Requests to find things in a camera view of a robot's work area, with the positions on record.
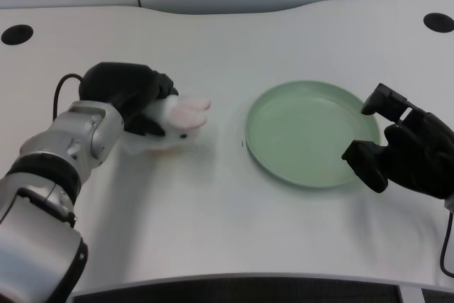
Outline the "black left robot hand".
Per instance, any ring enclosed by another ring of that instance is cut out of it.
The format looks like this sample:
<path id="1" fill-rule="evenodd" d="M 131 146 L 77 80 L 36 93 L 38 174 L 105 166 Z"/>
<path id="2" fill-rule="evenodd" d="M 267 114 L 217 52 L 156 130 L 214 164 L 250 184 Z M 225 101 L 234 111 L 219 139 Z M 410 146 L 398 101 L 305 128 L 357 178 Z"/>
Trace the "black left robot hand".
<path id="1" fill-rule="evenodd" d="M 165 131 L 145 117 L 146 106 L 178 94 L 174 82 L 147 65 L 100 62 L 87 71 L 79 86 L 79 98 L 112 105 L 122 116 L 124 130 L 139 136 L 164 136 Z"/>

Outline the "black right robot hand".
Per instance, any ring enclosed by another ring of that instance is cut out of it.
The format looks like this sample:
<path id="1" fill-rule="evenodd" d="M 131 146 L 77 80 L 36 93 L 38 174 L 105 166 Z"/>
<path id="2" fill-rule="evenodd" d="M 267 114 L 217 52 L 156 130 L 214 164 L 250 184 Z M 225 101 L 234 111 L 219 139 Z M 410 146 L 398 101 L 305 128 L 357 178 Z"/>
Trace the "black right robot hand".
<path id="1" fill-rule="evenodd" d="M 353 140 L 342 155 L 362 182 L 376 193 L 392 181 L 436 199 L 453 196 L 453 130 L 382 83 L 361 114 L 393 123 L 384 130 L 386 146 Z"/>

